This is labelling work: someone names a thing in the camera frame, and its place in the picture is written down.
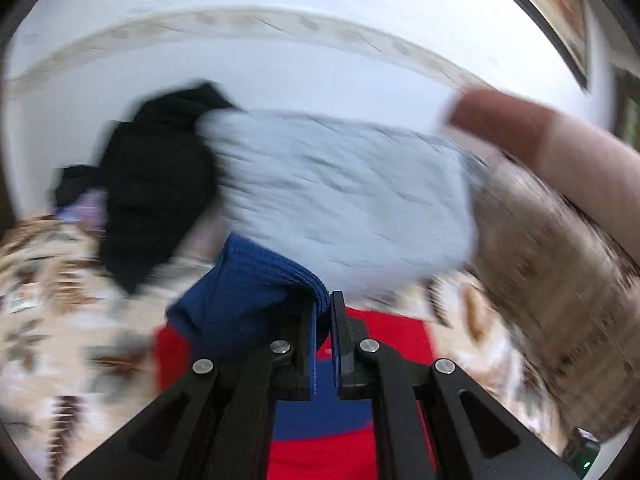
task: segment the patterned fabric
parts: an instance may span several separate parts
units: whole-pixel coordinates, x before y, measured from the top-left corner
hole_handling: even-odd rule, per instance
[[[468,272],[415,283],[355,308],[424,320],[433,354],[456,362],[556,454],[567,440],[542,377],[523,355],[519,329],[510,326]]]
[[[606,439],[640,415],[633,261],[528,170],[505,161],[476,195],[478,276],[526,336],[564,428]]]
[[[0,420],[43,479],[60,478],[156,397],[150,337],[210,268],[174,260],[126,299],[96,267],[96,246],[73,225],[38,218],[0,248]],[[455,272],[355,307],[422,320],[436,357],[459,362],[561,452],[555,406],[483,291]]]
[[[209,268],[171,262],[126,299],[96,250],[51,218],[25,222],[0,248],[0,420],[43,479],[60,478],[155,398],[151,336]]]

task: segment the white wall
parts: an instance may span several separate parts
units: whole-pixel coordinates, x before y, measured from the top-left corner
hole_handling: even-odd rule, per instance
[[[590,88],[586,92],[542,31],[513,0],[40,0],[12,41],[8,74],[20,80],[37,62],[73,41],[127,20],[195,7],[247,5],[304,10],[377,28],[439,54],[497,88],[604,127],[612,121],[613,82],[606,61],[607,44],[592,14],[588,12],[591,49]],[[401,71],[382,78],[379,68],[365,70],[364,65],[351,61],[346,68],[340,63],[347,62],[340,58],[336,60],[336,66],[343,67],[337,75],[340,79],[336,84],[326,83],[333,85],[331,91],[328,86],[320,88],[319,82],[324,81],[320,71],[325,65],[314,62],[300,46],[293,55],[297,61],[291,65],[300,75],[287,79],[291,86],[284,88],[278,72],[289,70],[290,48],[273,50],[264,57],[252,50],[258,44],[240,49],[227,45],[223,54],[222,44],[216,43],[219,40],[210,41],[186,41],[180,48],[187,58],[179,62],[175,57],[168,59],[167,51],[159,45],[145,46],[144,56],[132,51],[110,56],[110,62],[93,61],[57,74],[40,88],[6,102],[5,157],[19,211],[44,204],[53,168],[88,161],[90,147],[104,130],[104,123],[122,118],[126,103],[162,86],[184,83],[186,74],[221,81],[233,98],[240,99],[235,92],[241,92],[243,101],[257,107],[295,109],[302,104],[291,100],[292,96],[306,94],[305,106],[313,102],[315,109],[325,113],[336,111],[334,102],[342,102],[347,113],[346,108],[353,105],[347,97],[353,94],[350,85],[354,85],[360,93],[359,114],[370,120],[380,113],[373,105],[382,95],[380,87],[404,82]],[[233,66],[234,72],[226,66]],[[423,94],[421,101],[419,94],[412,92],[424,89],[396,92],[385,104],[386,120],[397,123],[405,115],[419,116],[422,109],[426,121],[426,116],[435,112],[435,104],[443,101],[436,96],[445,90],[436,90],[428,82],[424,85],[431,93]],[[408,112],[406,103],[414,103],[415,109]]]

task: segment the fabric pile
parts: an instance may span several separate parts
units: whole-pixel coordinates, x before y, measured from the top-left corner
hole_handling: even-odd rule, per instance
[[[209,83],[158,96],[131,122],[117,124],[96,168],[65,168],[54,197],[82,225],[102,231],[100,203],[85,192],[104,189],[106,224],[98,256],[133,294],[151,270],[166,263],[187,232],[215,202],[220,165],[195,134],[198,118],[229,103]],[[83,205],[89,200],[93,206]],[[76,203],[75,211],[69,211]]]
[[[530,147],[514,98],[482,92],[451,123]],[[536,107],[513,109],[548,124]],[[333,388],[332,290],[405,358],[454,360],[558,454],[575,425],[610,436],[638,415],[635,263],[531,172],[437,132],[243,112],[201,84],[143,104],[54,198],[0,244],[0,420],[43,479],[194,359],[241,358],[303,304],[317,393],[278,406],[269,478],[376,478],[370,404]]]

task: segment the pile of clothes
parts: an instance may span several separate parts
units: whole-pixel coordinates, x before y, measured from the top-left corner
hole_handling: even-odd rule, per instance
[[[195,124],[230,107],[210,83],[158,96],[117,124],[96,166],[62,170],[54,192],[59,218],[102,235],[99,257],[129,294],[215,202],[220,165]]]
[[[273,338],[294,288],[314,297],[323,340],[327,290],[384,297],[460,268],[475,244],[471,174],[431,132],[243,112],[204,83],[144,103],[97,166],[62,171],[54,196],[60,218],[104,225],[98,257],[129,294],[218,211],[233,234],[168,320],[220,361]]]

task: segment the red cloth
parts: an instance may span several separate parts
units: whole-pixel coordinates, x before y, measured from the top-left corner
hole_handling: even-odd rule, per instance
[[[348,308],[348,315],[366,322],[369,335],[393,346],[405,359],[430,364],[434,357],[423,322],[407,317],[362,312]],[[155,340],[158,387],[167,389],[189,367],[191,349],[187,340],[170,326]],[[331,353],[327,341],[318,357]],[[352,431],[312,440],[273,442],[268,480],[375,480],[376,447],[373,429]]]

